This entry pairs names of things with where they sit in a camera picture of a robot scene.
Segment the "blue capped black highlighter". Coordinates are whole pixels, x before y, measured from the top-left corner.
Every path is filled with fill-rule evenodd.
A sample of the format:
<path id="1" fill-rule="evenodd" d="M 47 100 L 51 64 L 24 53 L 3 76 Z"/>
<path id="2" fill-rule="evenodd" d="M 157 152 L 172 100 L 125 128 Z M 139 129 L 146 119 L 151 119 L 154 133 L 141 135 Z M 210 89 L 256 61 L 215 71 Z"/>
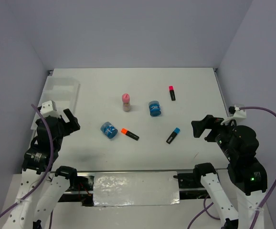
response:
<path id="1" fill-rule="evenodd" d="M 166 140 L 166 143 L 170 144 L 175 139 L 175 137 L 178 135 L 179 132 L 180 132 L 180 129 L 176 127 L 173 130 L 173 132 L 170 134 L 168 139 Z"/>

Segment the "blue round jar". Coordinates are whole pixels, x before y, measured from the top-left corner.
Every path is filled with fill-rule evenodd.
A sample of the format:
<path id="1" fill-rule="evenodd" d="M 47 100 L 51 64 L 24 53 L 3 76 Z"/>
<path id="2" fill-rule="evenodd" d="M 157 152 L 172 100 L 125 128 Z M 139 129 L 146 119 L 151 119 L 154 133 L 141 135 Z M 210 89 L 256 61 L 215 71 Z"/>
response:
<path id="1" fill-rule="evenodd" d="M 103 123 L 100 130 L 109 139 L 114 138 L 118 133 L 118 130 L 110 122 Z"/>
<path id="2" fill-rule="evenodd" d="M 161 115 L 161 107 L 160 107 L 159 101 L 149 102 L 149 112 L 150 112 L 150 116 L 152 117 Z"/>

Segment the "pink capped black highlighter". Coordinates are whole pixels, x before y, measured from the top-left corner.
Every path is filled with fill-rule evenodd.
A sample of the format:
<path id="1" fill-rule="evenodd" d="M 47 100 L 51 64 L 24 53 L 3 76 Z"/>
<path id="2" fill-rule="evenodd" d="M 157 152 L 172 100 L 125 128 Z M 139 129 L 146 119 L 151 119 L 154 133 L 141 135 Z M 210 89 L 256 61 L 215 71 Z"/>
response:
<path id="1" fill-rule="evenodd" d="M 176 100 L 176 97 L 175 97 L 175 92 L 174 92 L 174 88 L 173 86 L 169 86 L 169 92 L 170 92 L 170 97 L 171 97 L 171 100 L 172 101 L 175 101 Z"/>

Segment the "orange capped black highlighter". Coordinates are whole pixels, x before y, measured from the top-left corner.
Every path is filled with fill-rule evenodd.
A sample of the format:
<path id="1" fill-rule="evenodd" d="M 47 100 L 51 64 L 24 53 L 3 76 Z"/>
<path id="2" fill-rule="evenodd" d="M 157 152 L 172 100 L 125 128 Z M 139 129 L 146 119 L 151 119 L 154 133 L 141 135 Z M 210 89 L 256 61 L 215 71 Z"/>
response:
<path id="1" fill-rule="evenodd" d="M 139 136 L 137 136 L 136 134 L 134 134 L 134 133 L 128 131 L 128 130 L 125 129 L 125 128 L 122 128 L 122 129 L 121 129 L 121 133 L 124 134 L 124 135 L 126 135 L 126 136 L 128 136 L 128 137 L 130 137 L 130 138 L 132 138 L 132 139 L 134 139 L 134 140 L 136 140 L 136 141 L 139 140 Z"/>

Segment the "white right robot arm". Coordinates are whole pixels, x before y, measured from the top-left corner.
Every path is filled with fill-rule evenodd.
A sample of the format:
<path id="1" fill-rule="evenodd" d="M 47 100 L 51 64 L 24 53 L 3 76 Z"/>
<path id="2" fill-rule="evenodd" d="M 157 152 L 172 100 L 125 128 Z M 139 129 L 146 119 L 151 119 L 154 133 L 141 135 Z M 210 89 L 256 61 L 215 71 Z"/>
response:
<path id="1" fill-rule="evenodd" d="M 215 142 L 229 164 L 228 176 L 235 186 L 237 207 L 229 200 L 211 163 L 198 164 L 193 170 L 193 182 L 204 187 L 215 206 L 223 229 L 263 229 L 263 208 L 260 207 L 267 190 L 267 173 L 256 159 L 259 142 L 253 129 L 237 125 L 234 120 L 224 124 L 212 115 L 191 122 L 193 136 L 199 138 L 209 129 L 207 142 Z"/>

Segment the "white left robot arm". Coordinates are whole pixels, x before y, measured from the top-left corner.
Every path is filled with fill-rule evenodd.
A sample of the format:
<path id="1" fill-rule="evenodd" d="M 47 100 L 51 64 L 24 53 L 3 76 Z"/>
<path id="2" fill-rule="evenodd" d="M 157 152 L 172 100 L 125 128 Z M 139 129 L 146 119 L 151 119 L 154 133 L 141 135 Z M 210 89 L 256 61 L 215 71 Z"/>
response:
<path id="1" fill-rule="evenodd" d="M 68 122 L 60 115 L 53 116 L 53 108 L 42 106 L 35 111 L 40 115 L 36 120 L 37 135 L 24 155 L 16 200 L 3 212 L 9 214 L 4 229 L 43 229 L 52 221 L 53 210 L 63 193 L 76 189 L 79 184 L 77 170 L 61 166 L 55 171 L 47 190 L 42 192 L 63 138 L 80 130 L 80 125 L 69 109 L 64 110 Z"/>

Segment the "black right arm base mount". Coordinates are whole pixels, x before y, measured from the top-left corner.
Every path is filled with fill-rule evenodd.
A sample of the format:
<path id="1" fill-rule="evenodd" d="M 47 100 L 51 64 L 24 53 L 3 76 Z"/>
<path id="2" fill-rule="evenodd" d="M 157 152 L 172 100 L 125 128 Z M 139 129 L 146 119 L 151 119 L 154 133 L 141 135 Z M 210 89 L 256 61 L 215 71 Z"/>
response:
<path id="1" fill-rule="evenodd" d="M 173 178 L 178 182 L 180 200 L 203 199 L 208 194 L 206 189 L 196 182 L 193 173 L 178 173 Z"/>

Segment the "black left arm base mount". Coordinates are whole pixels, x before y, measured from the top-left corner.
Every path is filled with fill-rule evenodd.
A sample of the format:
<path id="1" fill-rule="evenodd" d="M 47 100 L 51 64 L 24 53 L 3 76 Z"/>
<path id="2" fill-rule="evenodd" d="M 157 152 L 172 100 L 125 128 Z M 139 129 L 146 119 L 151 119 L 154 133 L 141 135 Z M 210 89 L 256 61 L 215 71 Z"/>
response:
<path id="1" fill-rule="evenodd" d="M 58 202 L 79 203 L 83 207 L 93 207 L 94 176 L 78 176 L 74 183 L 62 194 Z"/>

